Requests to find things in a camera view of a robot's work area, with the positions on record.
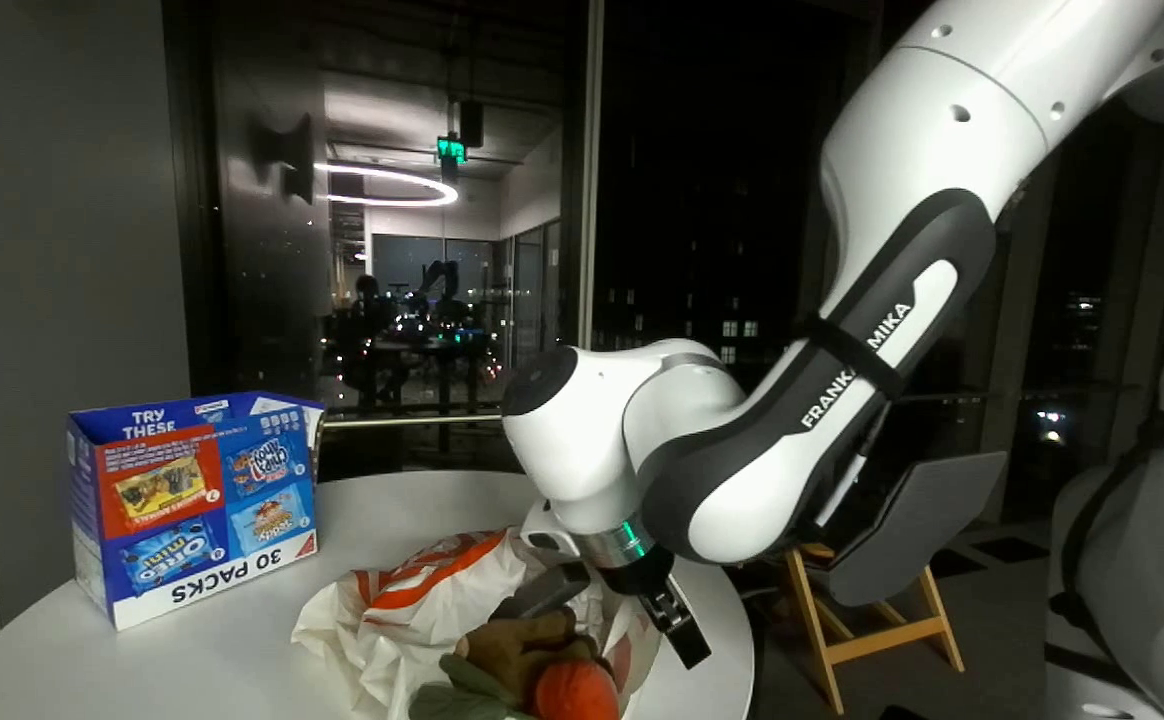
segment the green light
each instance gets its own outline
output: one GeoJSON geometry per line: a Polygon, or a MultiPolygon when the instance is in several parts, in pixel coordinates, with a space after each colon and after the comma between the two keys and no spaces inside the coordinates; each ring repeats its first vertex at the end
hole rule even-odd
{"type": "Polygon", "coordinates": [[[645,531],[633,519],[621,523],[615,536],[621,536],[615,545],[623,549],[623,557],[633,562],[648,557],[645,531]]]}
{"type": "Polygon", "coordinates": [[[434,135],[431,156],[443,171],[465,169],[467,165],[467,146],[459,146],[459,135],[434,135]]]}

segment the chair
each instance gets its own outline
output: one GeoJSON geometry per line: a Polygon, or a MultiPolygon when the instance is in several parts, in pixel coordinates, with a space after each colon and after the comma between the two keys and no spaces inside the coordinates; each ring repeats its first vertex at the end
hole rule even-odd
{"type": "Polygon", "coordinates": [[[904,645],[937,645],[937,652],[962,672],[926,562],[983,511],[1004,464],[1008,451],[914,464],[888,494],[871,527],[847,549],[795,545],[783,557],[791,599],[812,642],[814,678],[834,715],[845,715],[834,667],[847,661],[904,645]],[[871,609],[879,624],[853,627],[853,620],[863,620],[855,609],[871,609]]]}

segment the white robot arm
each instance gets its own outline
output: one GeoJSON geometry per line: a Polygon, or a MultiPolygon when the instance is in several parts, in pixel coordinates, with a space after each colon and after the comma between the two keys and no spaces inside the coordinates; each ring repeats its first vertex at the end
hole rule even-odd
{"type": "MultiPolygon", "coordinates": [[[[979,286],[1021,182],[1164,71],[1164,0],[937,0],[825,142],[840,266],[809,340],[740,398],[693,340],[563,348],[504,406],[552,516],[679,627],[671,557],[751,562],[853,464],[924,340],[979,286]]],[[[1164,91],[1137,97],[1164,116],[1164,91]]]]}
{"type": "Polygon", "coordinates": [[[1051,536],[1049,715],[1160,720],[1164,417],[1113,470],[1060,494],[1051,536]]]}

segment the table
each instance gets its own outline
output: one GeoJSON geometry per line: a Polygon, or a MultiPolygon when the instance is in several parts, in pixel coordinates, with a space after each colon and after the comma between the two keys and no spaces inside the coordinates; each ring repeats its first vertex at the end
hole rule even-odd
{"type": "MultiPolygon", "coordinates": [[[[77,580],[0,632],[0,720],[343,720],[294,613],[347,567],[391,567],[427,539],[518,523],[537,490],[510,472],[387,472],[320,490],[325,549],[275,575],[114,632],[77,580]]],[[[679,562],[713,658],[662,645],[629,720],[743,720],[751,627],[724,571],[679,562]]]]}

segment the blue box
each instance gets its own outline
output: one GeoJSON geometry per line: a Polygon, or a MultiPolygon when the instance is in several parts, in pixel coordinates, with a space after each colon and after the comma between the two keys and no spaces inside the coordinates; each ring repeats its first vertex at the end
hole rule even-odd
{"type": "Polygon", "coordinates": [[[70,411],[77,575],[114,627],[314,552],[314,420],[263,394],[70,411]]]}

